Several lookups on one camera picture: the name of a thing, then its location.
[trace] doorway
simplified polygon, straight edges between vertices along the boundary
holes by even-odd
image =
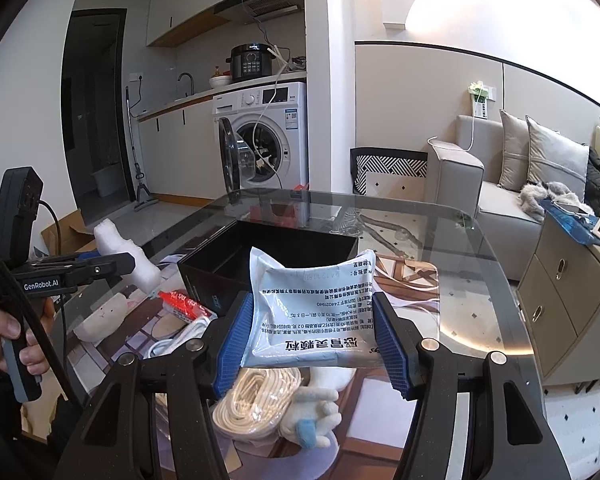
[[[125,17],[126,9],[74,10],[64,42],[64,156],[87,225],[136,198],[122,122]]]

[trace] blue gripper pad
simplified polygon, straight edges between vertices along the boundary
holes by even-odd
[[[222,399],[234,385],[240,369],[240,361],[251,334],[252,320],[253,294],[247,294],[240,306],[240,311],[227,331],[224,344],[218,352],[216,380],[213,384],[216,399]]]
[[[376,331],[376,344],[380,350],[384,368],[389,375],[391,386],[407,399],[412,387],[409,381],[409,375],[407,374],[407,356],[400,346],[395,331],[391,326],[391,322],[375,298],[374,301],[372,301],[372,306],[374,313],[374,327]]]

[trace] black pressure cooker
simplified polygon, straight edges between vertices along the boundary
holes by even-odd
[[[231,65],[231,79],[234,83],[271,75],[271,60],[275,57],[264,43],[245,43],[231,49],[231,57],[226,59]]]

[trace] range hood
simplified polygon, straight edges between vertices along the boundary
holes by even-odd
[[[225,0],[214,7],[214,14],[232,22],[252,23],[272,20],[304,9],[304,0]]]

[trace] gray fur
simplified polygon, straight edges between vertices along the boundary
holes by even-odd
[[[539,204],[545,198],[552,202],[578,206],[593,215],[593,209],[581,203],[577,195],[561,182],[547,182],[544,184],[526,184],[520,190],[520,209],[531,216],[536,222],[544,219],[544,209]]]

